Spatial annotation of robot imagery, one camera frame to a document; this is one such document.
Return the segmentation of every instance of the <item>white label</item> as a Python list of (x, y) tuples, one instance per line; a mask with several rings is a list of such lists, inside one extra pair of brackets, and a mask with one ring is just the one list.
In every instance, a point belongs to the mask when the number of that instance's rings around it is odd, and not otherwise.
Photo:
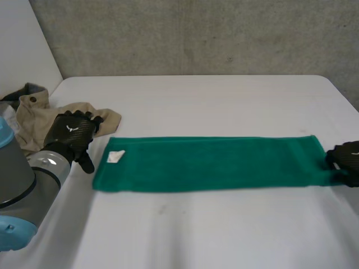
[(116, 164), (121, 159), (121, 157), (125, 154), (124, 150), (120, 151), (110, 151), (107, 157), (107, 162), (111, 164)]

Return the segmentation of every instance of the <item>white table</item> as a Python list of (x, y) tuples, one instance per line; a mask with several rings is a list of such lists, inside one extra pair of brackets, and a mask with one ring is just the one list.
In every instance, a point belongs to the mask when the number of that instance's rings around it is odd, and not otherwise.
[[(121, 113), (116, 137), (316, 135), (326, 150), (359, 140), (359, 114), (320, 76), (75, 77), (50, 100)], [(91, 144), (96, 165), (108, 139)], [(0, 268), (359, 265), (355, 189), (108, 194), (94, 192), (92, 178), (75, 165), (36, 237), (0, 253)]]

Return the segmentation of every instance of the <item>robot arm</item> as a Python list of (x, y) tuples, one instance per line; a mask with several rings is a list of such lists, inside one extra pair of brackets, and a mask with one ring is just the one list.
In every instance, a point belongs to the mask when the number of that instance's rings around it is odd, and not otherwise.
[(87, 153), (89, 143), (103, 122), (91, 113), (59, 114), (49, 130), (44, 148), (29, 162), (0, 118), (0, 251), (18, 250), (36, 234), (73, 161), (86, 173), (94, 166)]

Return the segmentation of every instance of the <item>gray concrete wall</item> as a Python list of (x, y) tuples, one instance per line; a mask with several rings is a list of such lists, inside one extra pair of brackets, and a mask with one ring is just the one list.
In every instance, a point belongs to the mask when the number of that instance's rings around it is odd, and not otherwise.
[(359, 109), (358, 0), (30, 0), (64, 78), (327, 77)]

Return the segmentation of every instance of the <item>towel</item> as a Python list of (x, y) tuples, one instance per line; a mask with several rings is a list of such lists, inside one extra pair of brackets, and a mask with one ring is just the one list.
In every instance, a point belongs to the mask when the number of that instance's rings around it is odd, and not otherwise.
[[(111, 152), (125, 151), (119, 161)], [(315, 136), (111, 138), (93, 188), (189, 192), (340, 184)]]

